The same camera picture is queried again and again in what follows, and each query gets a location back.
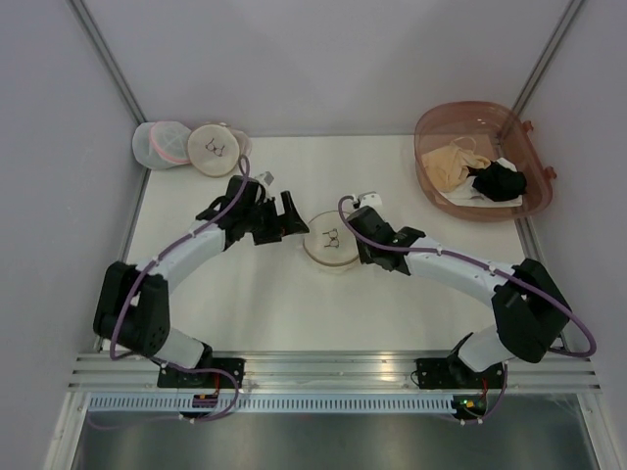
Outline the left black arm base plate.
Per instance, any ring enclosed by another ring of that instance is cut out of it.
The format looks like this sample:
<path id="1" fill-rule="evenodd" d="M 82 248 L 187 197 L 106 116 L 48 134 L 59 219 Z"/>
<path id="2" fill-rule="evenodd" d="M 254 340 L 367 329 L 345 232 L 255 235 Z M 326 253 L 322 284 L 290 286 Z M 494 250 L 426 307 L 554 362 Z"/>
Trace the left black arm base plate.
<path id="1" fill-rule="evenodd" d="M 246 361 L 242 357 L 214 357 L 212 372 L 183 372 L 166 366 L 159 373 L 160 389 L 235 390 L 242 386 Z"/>

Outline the beige round mesh laundry bag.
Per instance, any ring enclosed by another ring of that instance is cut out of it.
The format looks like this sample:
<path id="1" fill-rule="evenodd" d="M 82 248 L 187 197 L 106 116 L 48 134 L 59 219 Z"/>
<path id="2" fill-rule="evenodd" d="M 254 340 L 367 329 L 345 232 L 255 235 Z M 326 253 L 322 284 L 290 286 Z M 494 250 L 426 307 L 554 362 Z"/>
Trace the beige round mesh laundry bag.
<path id="1" fill-rule="evenodd" d="M 308 222 L 309 232 L 303 238 L 303 249 L 310 261 L 321 270 L 341 273 L 359 261 L 356 239 L 347 229 L 338 211 L 324 211 Z"/>

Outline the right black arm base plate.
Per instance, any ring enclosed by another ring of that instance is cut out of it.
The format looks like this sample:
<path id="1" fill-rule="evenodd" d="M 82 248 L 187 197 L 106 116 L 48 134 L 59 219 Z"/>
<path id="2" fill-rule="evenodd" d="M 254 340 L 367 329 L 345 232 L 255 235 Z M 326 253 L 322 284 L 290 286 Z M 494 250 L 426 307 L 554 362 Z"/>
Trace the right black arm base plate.
<path id="1" fill-rule="evenodd" d="M 502 364 L 491 365 L 485 371 L 474 372 L 458 357 L 458 343 L 446 357 L 422 357 L 415 360 L 414 376 L 420 390 L 500 389 L 505 383 Z"/>

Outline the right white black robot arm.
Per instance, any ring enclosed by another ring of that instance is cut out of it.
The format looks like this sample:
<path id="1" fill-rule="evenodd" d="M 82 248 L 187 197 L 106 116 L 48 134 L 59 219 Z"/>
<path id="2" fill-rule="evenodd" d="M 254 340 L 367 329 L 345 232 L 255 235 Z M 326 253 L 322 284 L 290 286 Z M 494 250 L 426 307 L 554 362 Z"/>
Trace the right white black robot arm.
<path id="1" fill-rule="evenodd" d="M 540 362 L 569 321 L 565 298 L 533 259 L 508 265 L 457 254 L 420 230 L 394 230 L 368 206 L 351 213 L 347 224 L 361 263 L 439 282 L 492 309 L 494 323 L 467 334 L 445 359 L 460 387 L 512 358 Z"/>

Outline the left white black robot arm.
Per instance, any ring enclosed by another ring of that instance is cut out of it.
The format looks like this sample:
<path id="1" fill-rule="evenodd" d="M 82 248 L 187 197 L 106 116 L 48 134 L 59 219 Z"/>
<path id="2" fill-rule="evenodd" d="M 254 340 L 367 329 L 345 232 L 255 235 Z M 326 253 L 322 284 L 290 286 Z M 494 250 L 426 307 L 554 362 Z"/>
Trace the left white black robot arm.
<path id="1" fill-rule="evenodd" d="M 145 262 L 112 263 L 106 270 L 93 320 L 96 335 L 115 349 L 138 354 L 183 373 L 207 374 L 213 350 L 172 327 L 169 297 L 202 264 L 226 252 L 245 235 L 255 245 L 306 234 L 288 191 L 271 197 L 261 181 L 230 178 L 224 195 L 195 217 L 178 239 Z"/>

